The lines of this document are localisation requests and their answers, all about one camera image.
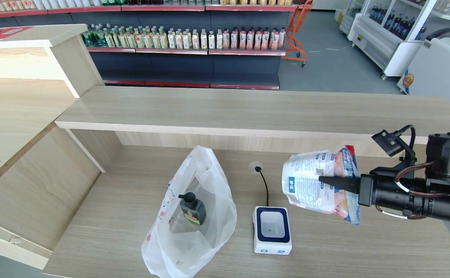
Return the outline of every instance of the orange shopping cart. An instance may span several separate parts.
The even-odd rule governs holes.
[[[304,23],[307,14],[309,14],[310,10],[312,9],[312,4],[313,0],[306,0],[306,2],[304,2],[303,4],[297,5],[297,7],[295,7],[294,14],[290,19],[290,23],[287,28],[288,46],[286,52],[297,52],[297,54],[296,57],[282,56],[282,59],[301,61],[302,67],[306,65],[307,54],[304,51],[304,44],[294,36],[301,29],[302,23]]]

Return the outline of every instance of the wooden countertop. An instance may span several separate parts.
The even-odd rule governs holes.
[[[0,49],[52,47],[81,34],[85,30],[87,30],[85,24],[33,26],[10,37],[0,39]]]
[[[144,278],[141,245],[166,185],[190,149],[124,146],[101,174],[55,248],[44,273],[71,278]],[[288,204],[281,190],[285,153],[216,150],[237,206],[237,227],[195,277],[450,278],[450,234],[440,220],[402,220],[362,207],[361,226]],[[270,204],[287,207],[288,256],[253,253],[254,207],[265,204],[264,184],[248,169],[264,164]],[[396,158],[358,157],[359,172]]]
[[[0,78],[0,168],[74,101],[60,80]]]
[[[425,144],[429,134],[450,132],[450,103],[408,95],[94,86],[56,123],[72,129],[366,141],[382,129],[413,124],[416,144]]]

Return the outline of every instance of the gray floor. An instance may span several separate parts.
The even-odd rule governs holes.
[[[332,12],[311,12],[297,38],[308,53],[306,67],[282,60],[282,90],[400,94],[397,78],[382,80],[381,70],[338,30]],[[50,278],[41,271],[0,256],[0,278]]]

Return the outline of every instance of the sign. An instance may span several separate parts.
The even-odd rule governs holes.
[[[10,37],[13,34],[17,34],[18,32],[22,32],[24,30],[28,30],[29,28],[32,28],[32,26],[0,28],[0,39]]]

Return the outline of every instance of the wooden panel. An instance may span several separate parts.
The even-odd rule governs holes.
[[[57,60],[65,75],[65,83],[75,97],[81,96],[92,86],[104,86],[103,79],[92,67],[90,55],[86,55],[84,43],[78,36],[72,37],[50,49],[46,49],[52,60]]]
[[[153,146],[194,148],[205,146],[212,149],[266,151],[271,153],[309,153],[310,151],[331,150],[337,152],[344,145],[352,145],[359,156],[388,157],[373,141],[345,141],[334,139],[289,139],[252,136],[219,136],[203,134],[168,134],[154,132],[117,131],[122,144],[127,146]],[[416,144],[414,149],[422,149],[425,145]]]
[[[110,172],[101,174],[89,192],[44,273],[72,278],[153,277],[141,259],[141,244],[168,181],[189,152],[124,146]],[[197,278],[450,278],[450,234],[441,221],[402,220],[363,207],[362,224],[354,227],[335,215],[288,204],[281,173],[289,154],[222,150],[215,154],[230,184],[238,221],[230,241]],[[270,204],[288,208],[293,242],[289,256],[253,253],[251,217],[255,206],[265,204],[266,194],[261,177],[248,169],[251,160],[264,164]],[[357,161],[360,172],[366,172],[398,160],[358,157]]]
[[[101,172],[106,172],[122,145],[112,131],[66,130]]]
[[[74,101],[63,81],[0,78],[0,167]]]
[[[0,255],[38,269],[43,269],[48,262],[48,258],[6,241],[0,241]]]
[[[0,78],[63,80],[64,76],[42,47],[0,49]]]
[[[95,86],[57,120],[71,129],[371,141],[413,124],[417,144],[450,131],[444,98],[358,93]]]
[[[52,129],[0,177],[0,227],[53,250],[99,170]]]

